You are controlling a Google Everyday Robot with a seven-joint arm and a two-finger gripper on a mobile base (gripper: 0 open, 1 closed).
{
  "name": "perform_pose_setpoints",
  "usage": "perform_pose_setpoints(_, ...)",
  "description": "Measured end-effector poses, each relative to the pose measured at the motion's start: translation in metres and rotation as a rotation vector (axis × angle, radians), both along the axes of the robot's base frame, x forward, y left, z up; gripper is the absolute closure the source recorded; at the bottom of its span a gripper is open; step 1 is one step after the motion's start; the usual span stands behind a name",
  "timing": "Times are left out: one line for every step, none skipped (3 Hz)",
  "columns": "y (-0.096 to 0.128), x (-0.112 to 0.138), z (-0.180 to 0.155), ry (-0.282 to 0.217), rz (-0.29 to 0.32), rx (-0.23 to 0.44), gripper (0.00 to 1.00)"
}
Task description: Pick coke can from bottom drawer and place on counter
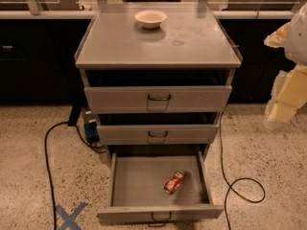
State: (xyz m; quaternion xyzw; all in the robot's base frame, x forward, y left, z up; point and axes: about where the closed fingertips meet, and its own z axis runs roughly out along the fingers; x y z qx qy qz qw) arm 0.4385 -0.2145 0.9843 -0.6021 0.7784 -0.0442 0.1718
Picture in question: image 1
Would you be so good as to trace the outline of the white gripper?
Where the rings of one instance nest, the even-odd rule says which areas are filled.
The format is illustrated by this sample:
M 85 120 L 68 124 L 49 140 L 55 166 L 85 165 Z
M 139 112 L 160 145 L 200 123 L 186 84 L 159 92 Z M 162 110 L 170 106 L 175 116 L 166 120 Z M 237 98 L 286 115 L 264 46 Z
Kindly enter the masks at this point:
M 294 15 L 291 23 L 268 35 L 264 44 L 272 48 L 285 46 L 286 58 L 297 63 L 290 72 L 278 73 L 265 111 L 269 122 L 286 124 L 307 104 L 307 4 Z

